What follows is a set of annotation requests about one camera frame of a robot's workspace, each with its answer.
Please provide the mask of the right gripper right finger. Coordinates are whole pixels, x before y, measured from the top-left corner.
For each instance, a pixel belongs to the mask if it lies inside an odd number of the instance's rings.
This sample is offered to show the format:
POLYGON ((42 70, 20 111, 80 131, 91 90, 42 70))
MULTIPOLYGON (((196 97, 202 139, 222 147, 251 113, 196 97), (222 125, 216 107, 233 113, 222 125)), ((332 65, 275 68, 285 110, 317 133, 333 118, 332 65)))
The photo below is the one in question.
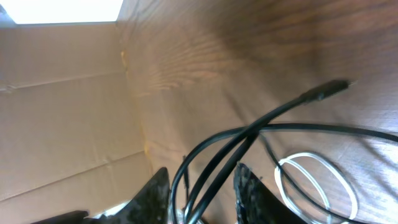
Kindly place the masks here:
POLYGON ((233 178, 238 224, 306 224, 250 170, 239 163, 233 178))

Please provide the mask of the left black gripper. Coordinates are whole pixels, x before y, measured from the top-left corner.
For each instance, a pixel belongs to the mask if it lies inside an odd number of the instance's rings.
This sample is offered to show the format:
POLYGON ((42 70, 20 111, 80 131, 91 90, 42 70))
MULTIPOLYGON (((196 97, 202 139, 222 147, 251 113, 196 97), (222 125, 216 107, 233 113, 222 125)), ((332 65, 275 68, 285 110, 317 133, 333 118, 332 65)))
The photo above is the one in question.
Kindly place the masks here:
POLYGON ((57 215, 55 217, 47 218, 45 220, 33 222, 31 224, 76 224, 81 223, 87 216, 87 211, 75 210, 72 212, 57 215))

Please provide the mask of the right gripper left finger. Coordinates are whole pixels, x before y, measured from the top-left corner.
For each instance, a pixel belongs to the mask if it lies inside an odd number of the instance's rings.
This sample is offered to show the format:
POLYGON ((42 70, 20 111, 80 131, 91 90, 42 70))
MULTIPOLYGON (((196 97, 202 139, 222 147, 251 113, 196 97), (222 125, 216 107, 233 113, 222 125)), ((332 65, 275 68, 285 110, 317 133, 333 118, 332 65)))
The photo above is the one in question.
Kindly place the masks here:
POLYGON ((89 224, 166 224, 168 222, 170 178, 160 168, 119 212, 100 218, 85 218, 89 224))

